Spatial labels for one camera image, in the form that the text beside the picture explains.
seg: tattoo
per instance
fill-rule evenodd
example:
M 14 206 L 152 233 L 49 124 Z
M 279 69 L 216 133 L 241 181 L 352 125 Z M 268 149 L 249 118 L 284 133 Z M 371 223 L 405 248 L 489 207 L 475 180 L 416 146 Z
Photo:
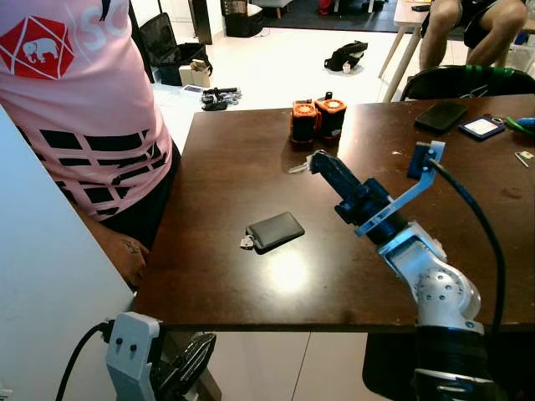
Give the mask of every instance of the tattoo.
M 130 253 L 140 253 L 140 248 L 134 245 L 132 242 L 128 240 L 121 240 L 121 241 L 123 241 L 123 244 L 125 244 L 125 246 L 128 248 Z

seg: pink t-shirt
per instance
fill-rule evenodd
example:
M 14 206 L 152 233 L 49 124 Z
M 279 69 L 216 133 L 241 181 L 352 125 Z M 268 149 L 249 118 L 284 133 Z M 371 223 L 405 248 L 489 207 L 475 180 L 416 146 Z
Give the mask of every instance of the pink t-shirt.
M 100 20 L 103 3 L 0 1 L 0 102 L 64 194 L 97 221 L 154 189 L 172 152 L 130 38 L 128 0 L 111 0 Z

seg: hand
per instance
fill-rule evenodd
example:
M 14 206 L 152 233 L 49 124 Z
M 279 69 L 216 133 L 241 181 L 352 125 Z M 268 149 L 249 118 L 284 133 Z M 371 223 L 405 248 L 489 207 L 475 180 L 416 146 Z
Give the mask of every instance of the hand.
M 112 230 L 100 245 L 125 281 L 131 287 L 138 287 L 149 250 L 134 238 Z

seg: white floor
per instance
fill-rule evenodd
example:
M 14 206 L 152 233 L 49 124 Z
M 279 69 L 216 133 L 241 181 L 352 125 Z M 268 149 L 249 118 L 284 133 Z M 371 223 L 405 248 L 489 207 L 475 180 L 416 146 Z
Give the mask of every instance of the white floor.
M 207 47 L 214 66 L 211 85 L 242 89 L 240 104 L 230 110 L 287 108 L 296 99 L 318 98 L 326 91 L 347 104 L 380 102 L 409 41 L 405 35 L 379 79 L 394 37 L 393 33 L 265 28 L 255 38 L 222 38 Z M 324 68 L 324 60 L 336 48 L 354 40 L 369 47 L 351 75 Z M 418 54 L 419 49 L 394 100 L 400 97 L 406 77 L 418 73 Z M 449 42 L 443 64 L 465 60 L 464 44 Z M 182 151 L 191 118 L 201 111 L 198 99 L 160 84 L 155 85 L 155 98 Z M 365 342 L 365 333 L 220 332 L 209 367 L 225 401 L 377 401 L 380 397 L 361 378 Z

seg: red logo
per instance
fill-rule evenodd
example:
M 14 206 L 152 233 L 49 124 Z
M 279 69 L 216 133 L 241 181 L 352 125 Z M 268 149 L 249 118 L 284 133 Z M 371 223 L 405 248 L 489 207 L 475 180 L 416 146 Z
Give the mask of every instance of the red logo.
M 29 17 L 0 37 L 0 55 L 13 75 L 61 79 L 74 60 L 64 23 Z

